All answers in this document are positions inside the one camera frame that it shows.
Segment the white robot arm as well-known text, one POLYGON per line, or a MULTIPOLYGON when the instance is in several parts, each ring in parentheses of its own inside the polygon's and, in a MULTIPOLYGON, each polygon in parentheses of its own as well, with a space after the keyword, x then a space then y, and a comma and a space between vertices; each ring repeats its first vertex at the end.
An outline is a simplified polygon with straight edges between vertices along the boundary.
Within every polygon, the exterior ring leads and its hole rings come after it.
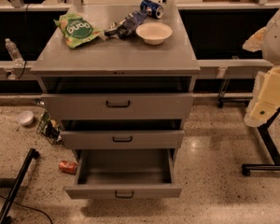
POLYGON ((258 72, 253 98, 245 112, 245 124, 259 127, 280 108, 280 8, 265 27, 244 42, 243 49, 251 52, 260 50, 262 58, 273 65, 268 72, 258 72))

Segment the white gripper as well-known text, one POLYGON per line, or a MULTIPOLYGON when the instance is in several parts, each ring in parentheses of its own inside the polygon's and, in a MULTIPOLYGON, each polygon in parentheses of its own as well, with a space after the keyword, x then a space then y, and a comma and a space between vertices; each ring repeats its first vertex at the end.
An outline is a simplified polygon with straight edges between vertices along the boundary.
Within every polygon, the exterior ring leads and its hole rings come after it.
MULTIPOLYGON (((262 27, 243 44, 243 49, 251 52, 262 50, 266 28, 262 27)), ((244 122, 249 127, 265 124, 280 107, 280 66, 273 67, 264 75, 257 101, 252 100, 245 113, 244 122)))

